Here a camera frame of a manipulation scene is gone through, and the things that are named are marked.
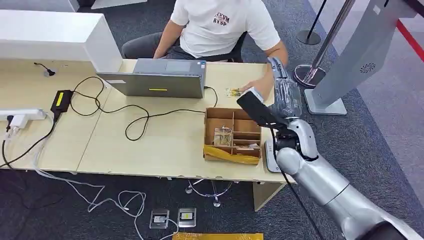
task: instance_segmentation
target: vent on kiosk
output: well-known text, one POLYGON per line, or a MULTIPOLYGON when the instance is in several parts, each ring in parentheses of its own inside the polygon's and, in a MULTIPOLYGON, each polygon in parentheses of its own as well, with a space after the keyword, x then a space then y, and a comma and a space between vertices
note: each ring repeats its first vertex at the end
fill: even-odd
POLYGON ((376 68, 376 64, 375 64, 375 63, 373 63, 373 62, 369 62, 369 63, 367 63, 367 64, 362 65, 362 66, 360 67, 359 72, 360 72, 361 74, 367 74, 367 73, 369 73, 369 72, 373 71, 375 68, 376 68))

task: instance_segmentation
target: white cable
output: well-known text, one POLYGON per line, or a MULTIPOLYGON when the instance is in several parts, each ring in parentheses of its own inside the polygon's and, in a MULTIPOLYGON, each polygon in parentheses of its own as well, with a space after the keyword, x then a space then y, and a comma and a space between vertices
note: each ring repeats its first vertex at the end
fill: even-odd
POLYGON ((159 240, 164 240, 166 238, 172 237, 172 236, 174 236, 175 234, 177 234, 180 231, 180 228, 178 227, 178 224, 176 222, 174 222, 172 219, 167 218, 167 217, 165 219, 167 219, 168 221, 171 221, 173 224, 175 224, 175 226, 176 226, 176 232, 174 232, 172 234, 169 234, 169 235, 166 235, 166 236, 162 237, 159 240))
MULTIPOLYGON (((49 114, 47 114, 47 113, 45 113, 46 115, 47 115, 47 118, 49 118, 50 119, 50 121, 51 121, 51 124, 53 124, 53 118, 49 115, 49 114)), ((124 190, 124 191, 121 191, 119 194, 118 194, 118 202, 116 202, 115 200, 113 200, 112 198, 106 198, 106 199, 104 199, 104 200, 102 200, 101 202, 99 202, 99 203, 95 203, 96 202, 96 200, 97 200, 97 198, 99 197, 99 195, 100 195, 100 193, 103 191, 103 189, 105 189, 105 185, 94 185, 94 184, 90 184, 90 183, 87 183, 87 182, 79 182, 79 181, 75 181, 75 180, 70 180, 70 179, 66 179, 66 178, 62 178, 62 177, 57 177, 57 176, 54 176, 54 175, 52 175, 52 174, 50 174, 50 173, 48 173, 48 172, 45 172, 45 171, 43 171, 43 170, 41 170, 39 167, 38 167, 38 160, 39 160, 39 156, 40 156, 40 154, 41 154, 41 152, 43 151, 43 149, 44 149, 44 147, 45 147, 45 145, 46 145, 46 142, 48 141, 48 139, 50 138, 50 136, 51 136, 51 134, 48 136, 48 137, 46 137, 42 142, 41 142, 41 144, 40 144, 40 146, 39 146, 39 148, 38 148, 38 150, 37 150, 37 152, 36 152, 36 154, 34 155, 34 158, 32 159, 32 161, 31 161, 31 164, 32 164, 32 167, 34 168, 34 170, 39 174, 39 175, 41 175, 41 176, 43 176, 43 177, 46 177, 46 178, 49 178, 49 179, 55 179, 55 180, 59 180, 59 181, 64 181, 64 182, 66 182, 66 183, 68 183, 74 190, 75 190, 75 192, 82 198, 82 199, 84 199, 89 205, 88 205, 88 207, 87 207, 87 211, 89 212, 89 213, 91 213, 95 208, 97 208, 98 206, 100 206, 100 205, 102 205, 103 203, 105 203, 105 202, 113 202, 118 208, 120 208, 124 213, 126 213, 127 215, 129 215, 129 216, 131 216, 131 217, 133 217, 134 218, 134 227, 135 227, 135 230, 137 231, 137 234, 138 234, 138 237, 140 237, 140 239, 141 240, 144 240, 144 238, 142 237, 142 235, 140 234, 140 231, 139 231, 139 228, 137 227, 137 218, 139 217, 139 216, 141 216, 141 214, 143 213, 143 211, 144 211, 144 209, 145 209, 145 201, 146 201, 146 194, 144 193, 144 192, 140 192, 140 191, 128 191, 128 190, 124 190), (77 190, 77 188, 73 185, 73 184, 78 184, 78 185, 86 185, 86 186, 90 186, 90 187, 93 187, 93 188, 100 188, 100 190, 98 191, 98 193, 96 194, 96 196, 94 197, 94 199, 92 200, 92 201, 89 201, 86 197, 84 197, 78 190, 77 190), (121 194, 123 194, 123 193, 131 193, 131 194, 135 194, 133 197, 131 197, 126 203, 125 203, 125 205, 122 205, 122 203, 121 203, 121 194), (130 210, 127 206, 128 206, 128 204, 130 204, 130 202, 132 201, 132 200, 134 200, 137 196, 141 196, 141 205, 140 205, 140 207, 139 207, 139 209, 138 209, 138 211, 137 211, 137 214, 131 214, 130 212, 128 212, 128 210, 130 210)), ((176 226, 176 232, 174 232, 173 234, 169 234, 169 235, 167 235, 167 236, 164 236, 164 237, 162 237, 160 240, 164 240, 164 239, 166 239, 166 238, 168 238, 168 237, 171 237, 171 236, 173 236, 173 235, 175 235, 175 234, 177 234, 178 233, 178 231, 179 231, 179 227, 178 227, 178 224, 175 222, 175 221, 173 221, 173 220, 171 220, 171 219, 169 219, 169 218, 166 218, 167 220, 169 220, 169 221, 171 221, 172 223, 174 223, 175 224, 175 226, 176 226)))

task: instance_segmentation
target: desk leg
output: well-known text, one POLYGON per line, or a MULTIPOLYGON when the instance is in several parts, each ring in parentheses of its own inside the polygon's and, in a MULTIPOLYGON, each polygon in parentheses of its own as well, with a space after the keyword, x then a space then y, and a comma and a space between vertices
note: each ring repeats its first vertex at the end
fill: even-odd
POLYGON ((265 182, 259 184, 253 182, 254 211, 257 212, 268 203, 287 183, 265 182))

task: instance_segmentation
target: wooden desk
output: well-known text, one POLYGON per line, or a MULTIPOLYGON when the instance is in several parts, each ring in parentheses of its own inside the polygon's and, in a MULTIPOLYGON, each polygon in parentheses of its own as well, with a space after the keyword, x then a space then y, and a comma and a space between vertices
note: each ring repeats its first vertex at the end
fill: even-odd
MULTIPOLYGON (((50 112, 56 91, 73 90, 81 80, 95 75, 89 62, 40 61, 57 70, 55 76, 44 77, 44 69, 33 62, 0 60, 0 108, 43 108, 50 112)), ((132 72, 135 62, 124 60, 120 72, 132 72)), ((225 89, 238 88, 261 77, 264 69, 264 64, 208 63, 206 85, 216 90, 218 107, 239 108, 236 98, 225 96, 225 89)), ((93 79, 82 84, 78 91, 95 96, 100 89, 100 82, 93 79)), ((127 97, 114 88, 107 88, 99 99, 105 110, 137 104, 153 115, 182 108, 204 111, 214 105, 215 94, 206 89, 204 99, 127 97)), ((96 109, 92 99, 79 95, 75 95, 72 102, 82 113, 96 109)), ((50 171, 254 182, 256 211, 286 183, 281 174, 267 170, 264 160, 256 166, 205 161, 203 113, 175 112, 153 117, 144 137, 134 142, 127 140, 124 135, 127 124, 142 116, 145 113, 138 108, 126 108, 111 114, 98 112, 88 117, 69 109, 62 114, 40 157, 39 167, 50 171)), ((129 135, 140 134, 143 124, 143 121, 136 123, 129 135)), ((0 122, 0 129, 5 127, 6 122, 0 122)), ((7 147, 8 159, 23 153, 50 127, 48 120, 30 121, 7 147)), ((270 137, 268 129, 263 129, 262 134, 263 140, 270 137)), ((34 152, 31 152, 12 165, 17 169, 32 169, 33 157, 34 152)))
MULTIPOLYGON (((42 108, 51 114, 50 107, 58 90, 73 90, 78 82, 95 74, 90 62, 46 60, 35 62, 56 69, 56 75, 45 77, 44 68, 34 65, 33 60, 0 59, 0 109, 42 108)), ((81 86, 80 91, 95 95, 100 89, 99 82, 88 81, 81 86)), ((110 89, 107 89, 100 97, 102 104, 106 101, 109 91, 110 89)), ((78 95, 74 96, 73 102, 75 108, 83 113, 96 109, 92 100, 78 95)), ((53 135, 40 156, 38 166, 43 170, 75 172, 99 116, 99 112, 89 117, 79 116, 69 108, 69 111, 62 114, 57 123, 53 135)), ((5 121, 0 121, 1 134, 4 133, 6 125, 5 121)), ((47 134, 50 128, 51 122, 47 119, 29 121, 26 128, 22 129, 7 145, 7 158, 11 160, 22 154, 34 142, 47 134)), ((31 151, 11 165, 17 169, 32 169, 31 160, 34 152, 31 151)))
MULTIPOLYGON (((125 60, 120 72, 132 72, 135 62, 135 60, 125 60)), ((208 62, 205 85, 216 90, 217 107, 240 108, 236 98, 225 96, 225 89, 238 88, 250 80, 260 78, 264 74, 264 69, 264 64, 208 62)), ((176 109, 205 111, 207 107, 212 107, 214 102, 215 94, 210 89, 205 90, 204 99, 186 99, 127 97, 113 88, 104 108, 111 111, 135 104, 154 115, 176 109)), ((284 186, 283 176, 269 172, 265 160, 258 165, 205 161, 203 158, 203 113, 175 112, 153 117, 149 120, 147 131, 140 140, 127 140, 124 135, 127 124, 143 116, 146 114, 138 108, 127 108, 114 114, 102 113, 77 171, 266 182, 253 184, 255 210, 259 210, 284 186)), ((143 125, 143 120, 133 125, 128 132, 130 137, 139 135, 143 125)), ((262 140, 270 137, 269 129, 262 129, 262 140)))

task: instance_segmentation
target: gray laptop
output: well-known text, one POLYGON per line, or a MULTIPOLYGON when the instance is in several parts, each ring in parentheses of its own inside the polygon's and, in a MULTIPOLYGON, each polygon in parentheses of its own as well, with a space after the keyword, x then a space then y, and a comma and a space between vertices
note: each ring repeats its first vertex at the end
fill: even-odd
POLYGON ((96 74, 126 96, 203 98, 206 61, 140 58, 133 73, 96 74))

